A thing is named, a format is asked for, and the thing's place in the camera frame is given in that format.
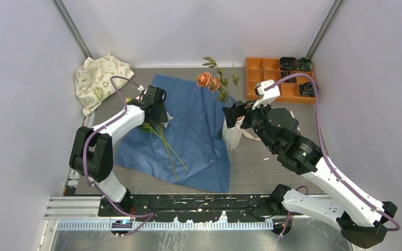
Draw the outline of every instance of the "blue fabric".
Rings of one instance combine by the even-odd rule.
[[[178,181],[162,141],[134,128],[120,141],[115,164],[187,187],[228,192],[230,162],[218,132],[224,123],[223,103],[194,81],[156,75],[151,83],[167,92],[165,108],[173,119],[164,135],[188,170],[171,152]]]

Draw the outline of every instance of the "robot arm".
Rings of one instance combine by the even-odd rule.
[[[320,147],[298,133],[298,120],[285,108],[271,108],[270,104],[280,95],[280,91],[277,86],[267,91],[264,89],[273,83],[273,80],[265,81],[255,87],[260,100],[238,101],[230,108],[223,108],[227,127],[234,127],[236,119],[244,116],[243,129],[252,128],[267,149],[278,155],[277,160],[284,167],[316,184],[332,200],[319,200],[288,186],[278,185],[269,197],[271,208],[277,213],[298,212],[321,220],[340,230],[351,243],[363,248],[383,241],[387,232],[383,224],[387,219],[377,211],[385,212],[393,218],[397,207],[391,202],[381,202],[369,196],[329,160],[341,176],[341,179],[336,179]],[[371,210],[343,184],[343,180],[375,205],[376,210]]]
[[[152,126],[168,122],[165,111],[165,91],[149,86],[139,99],[127,104],[109,120],[93,128],[80,127],[76,132],[70,156],[70,167],[84,176],[83,151],[87,151],[87,170],[90,181],[95,182],[118,207],[128,212],[131,207],[130,192],[113,173],[113,145],[131,129],[147,122]],[[84,149],[85,141],[96,129],[102,128],[90,141],[89,149]]]

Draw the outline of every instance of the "flower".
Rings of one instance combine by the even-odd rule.
[[[218,90],[221,87],[221,82],[219,81],[219,77],[215,77],[212,79],[212,85],[209,85],[209,90],[214,93],[216,90]]]
[[[212,75],[208,72],[203,74],[199,74],[198,78],[196,79],[196,84],[199,87],[209,86],[210,82],[212,81]]]

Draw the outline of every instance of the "cream fabric with floral pattern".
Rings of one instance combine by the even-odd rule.
[[[76,71],[75,78],[76,95],[84,107],[84,115],[89,115],[104,99],[115,93],[110,83],[112,76],[131,78],[133,75],[130,64],[120,61],[110,53],[97,60],[87,58],[84,65]],[[118,88],[126,84],[122,79],[114,81]]]

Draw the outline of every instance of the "gray wooden table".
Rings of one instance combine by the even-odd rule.
[[[214,70],[210,68],[169,68],[169,69],[133,69],[132,80],[144,87],[148,86],[155,74],[196,80],[198,74]],[[225,68],[225,75],[232,74],[232,68]],[[239,97],[235,86],[229,85],[228,93],[237,100],[245,100],[244,68],[236,68],[240,76]],[[138,91],[133,84],[127,84],[121,89],[125,96],[136,97]],[[275,102],[272,107],[285,107],[291,110],[298,119],[301,134],[318,143],[317,125],[313,105]],[[122,109],[122,103],[117,95],[111,95],[98,107],[93,124],[99,124]],[[230,193],[271,193],[278,184],[296,188],[300,185],[309,187],[311,193],[323,193],[316,185],[297,176],[282,167],[271,155],[264,144],[242,137],[235,150],[229,151],[231,162]],[[119,181],[132,193],[206,193],[206,191],[169,184],[152,176],[133,169],[114,166],[114,172]],[[76,193],[97,193],[93,187],[88,187],[83,179],[78,183]]]

